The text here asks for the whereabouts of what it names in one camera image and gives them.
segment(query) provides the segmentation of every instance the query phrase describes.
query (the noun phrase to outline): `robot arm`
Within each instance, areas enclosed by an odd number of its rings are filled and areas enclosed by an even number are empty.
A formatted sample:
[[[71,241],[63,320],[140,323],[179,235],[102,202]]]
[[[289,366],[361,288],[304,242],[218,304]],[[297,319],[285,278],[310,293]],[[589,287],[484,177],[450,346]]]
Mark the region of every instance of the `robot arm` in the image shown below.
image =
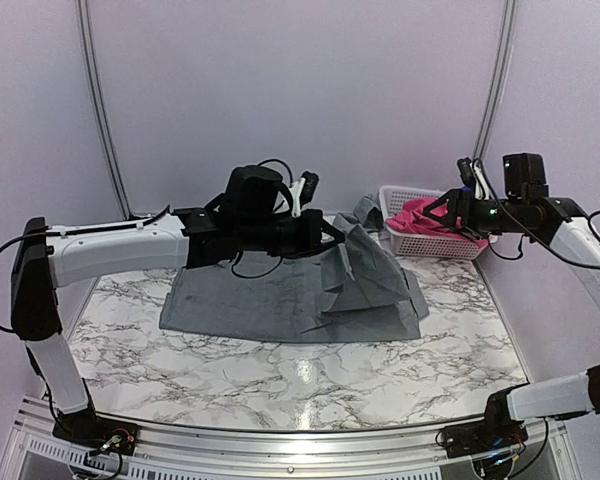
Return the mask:
[[[318,177],[305,172],[291,188],[262,166],[236,168],[225,193],[204,208],[169,211],[150,219],[88,227],[47,227],[31,219],[11,275],[13,331],[25,342],[34,370],[60,410],[54,435],[93,446],[133,432],[133,424],[99,417],[62,335],[55,289],[131,270],[197,268],[233,260],[244,251],[273,257],[316,255],[344,241],[310,202]],[[279,194],[289,210],[275,213]],[[323,233],[332,237],[323,242]],[[124,453],[132,453],[128,442]]]
[[[475,182],[467,169],[468,162],[468,159],[458,162],[465,184]],[[506,232],[530,236],[532,241],[568,260],[600,309],[600,236],[590,229],[587,215],[571,199],[548,196],[539,155],[508,155],[504,157],[504,168],[507,200],[479,200],[466,190],[451,190],[425,214],[471,237]],[[447,215],[433,215],[432,210],[442,204],[448,207]],[[487,401],[483,421],[448,427],[443,436],[450,456],[466,455],[484,451],[484,446],[492,445],[495,439],[520,435],[524,420],[537,417],[565,420],[590,412],[600,413],[600,365],[576,375],[496,392]],[[466,441],[472,436],[480,442]]]

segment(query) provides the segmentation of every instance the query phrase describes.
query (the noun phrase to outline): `laundry basket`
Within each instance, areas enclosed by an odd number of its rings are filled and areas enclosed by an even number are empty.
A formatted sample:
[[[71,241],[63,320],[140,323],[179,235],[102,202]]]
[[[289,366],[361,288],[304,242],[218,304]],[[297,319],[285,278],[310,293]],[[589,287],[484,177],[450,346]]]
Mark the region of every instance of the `laundry basket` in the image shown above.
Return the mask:
[[[396,213],[400,213],[404,203],[409,200],[423,197],[440,197],[443,194],[444,192],[438,190],[385,185],[380,187],[379,191],[382,217],[386,220]],[[485,248],[480,248],[475,243],[457,238],[400,233],[386,224],[385,228],[391,236],[391,251],[396,255],[473,260]]]

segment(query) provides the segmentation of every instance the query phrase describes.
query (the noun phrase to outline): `marble tabletop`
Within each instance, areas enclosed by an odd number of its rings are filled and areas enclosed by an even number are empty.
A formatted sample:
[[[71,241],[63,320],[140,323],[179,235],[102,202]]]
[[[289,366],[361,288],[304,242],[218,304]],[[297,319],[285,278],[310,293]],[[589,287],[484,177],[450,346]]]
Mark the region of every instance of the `marble tabletop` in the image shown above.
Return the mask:
[[[343,430],[482,413],[526,381],[471,262],[400,258],[430,315],[404,342],[290,345],[162,331],[174,271],[103,277],[71,337],[98,410],[164,423]]]

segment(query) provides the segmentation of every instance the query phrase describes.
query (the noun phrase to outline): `red fabric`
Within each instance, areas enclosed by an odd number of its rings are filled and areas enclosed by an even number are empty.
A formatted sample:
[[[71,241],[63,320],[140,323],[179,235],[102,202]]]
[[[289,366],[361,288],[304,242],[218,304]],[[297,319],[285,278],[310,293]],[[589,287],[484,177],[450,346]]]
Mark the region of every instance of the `red fabric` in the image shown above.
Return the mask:
[[[466,237],[453,233],[446,227],[443,227],[435,220],[425,217],[422,213],[424,208],[437,198],[417,198],[409,200],[402,207],[402,212],[396,214],[393,218],[387,220],[387,225],[400,233],[417,233],[421,235],[431,235],[434,237],[449,237],[471,242]],[[447,213],[447,206],[442,205],[433,209],[435,215],[444,216]],[[487,240],[478,240],[474,242],[479,247],[487,246]]]

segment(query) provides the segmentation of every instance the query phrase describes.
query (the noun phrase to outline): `white wall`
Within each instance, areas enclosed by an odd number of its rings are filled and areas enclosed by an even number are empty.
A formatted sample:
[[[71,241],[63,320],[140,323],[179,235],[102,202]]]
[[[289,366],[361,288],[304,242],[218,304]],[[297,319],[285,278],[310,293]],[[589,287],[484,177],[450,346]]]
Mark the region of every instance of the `white wall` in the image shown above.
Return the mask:
[[[93,2],[109,120],[136,212],[204,204],[236,165],[321,175],[315,204],[457,185],[502,1]]]
[[[499,185],[502,155],[521,151],[544,156],[552,195],[600,208],[600,1],[520,2],[486,162]],[[600,313],[565,265],[536,245],[514,264],[481,263],[535,380],[600,363]],[[583,478],[600,480],[600,417],[567,424]]]
[[[85,80],[74,3],[0,0],[0,245],[26,220],[118,218]],[[9,268],[0,261],[0,322],[9,326]],[[85,285],[59,292],[64,318]],[[40,388],[15,336],[0,332],[0,458],[25,393]]]

